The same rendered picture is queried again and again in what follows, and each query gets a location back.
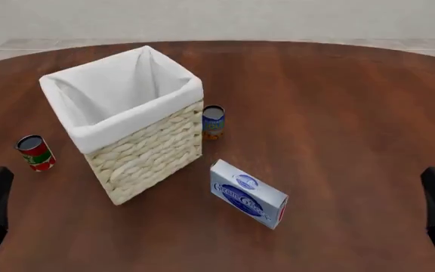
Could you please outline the woven basket with white liner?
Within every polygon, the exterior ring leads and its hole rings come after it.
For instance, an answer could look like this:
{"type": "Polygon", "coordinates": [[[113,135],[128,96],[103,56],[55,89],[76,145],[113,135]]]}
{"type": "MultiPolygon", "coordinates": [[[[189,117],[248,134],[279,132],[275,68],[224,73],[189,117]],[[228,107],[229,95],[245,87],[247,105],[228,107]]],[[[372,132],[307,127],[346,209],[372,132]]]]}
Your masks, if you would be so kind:
{"type": "Polygon", "coordinates": [[[39,83],[117,206],[202,155],[202,81],[156,49],[124,51],[39,83]]]}

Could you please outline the blue cream cheese box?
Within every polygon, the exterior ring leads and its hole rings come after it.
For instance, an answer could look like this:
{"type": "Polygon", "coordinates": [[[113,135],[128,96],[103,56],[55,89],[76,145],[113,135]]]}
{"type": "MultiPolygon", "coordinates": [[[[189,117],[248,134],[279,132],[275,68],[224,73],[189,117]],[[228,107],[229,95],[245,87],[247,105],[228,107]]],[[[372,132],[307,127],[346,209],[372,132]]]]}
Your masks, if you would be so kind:
{"type": "Polygon", "coordinates": [[[215,196],[272,230],[282,220],[288,195],[224,160],[211,165],[210,185],[215,196]]]}

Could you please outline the red and green tin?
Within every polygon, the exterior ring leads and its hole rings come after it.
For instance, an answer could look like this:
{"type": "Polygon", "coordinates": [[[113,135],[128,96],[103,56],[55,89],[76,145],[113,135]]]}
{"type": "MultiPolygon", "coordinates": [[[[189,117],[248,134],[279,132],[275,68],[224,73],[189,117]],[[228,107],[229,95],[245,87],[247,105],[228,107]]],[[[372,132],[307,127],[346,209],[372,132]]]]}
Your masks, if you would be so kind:
{"type": "Polygon", "coordinates": [[[15,149],[21,153],[34,172],[46,172],[56,163],[54,154],[40,135],[27,135],[21,138],[15,144],[15,149]]]}

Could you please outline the blue and orange tin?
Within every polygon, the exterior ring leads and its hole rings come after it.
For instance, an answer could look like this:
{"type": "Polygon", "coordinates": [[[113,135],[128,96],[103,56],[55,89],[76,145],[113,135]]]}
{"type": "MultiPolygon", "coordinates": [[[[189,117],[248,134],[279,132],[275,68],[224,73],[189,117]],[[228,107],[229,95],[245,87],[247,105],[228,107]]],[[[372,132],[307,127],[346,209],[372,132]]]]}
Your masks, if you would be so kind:
{"type": "Polygon", "coordinates": [[[224,108],[217,105],[206,106],[202,113],[203,137],[217,140],[224,133],[225,112],[224,108]]]}

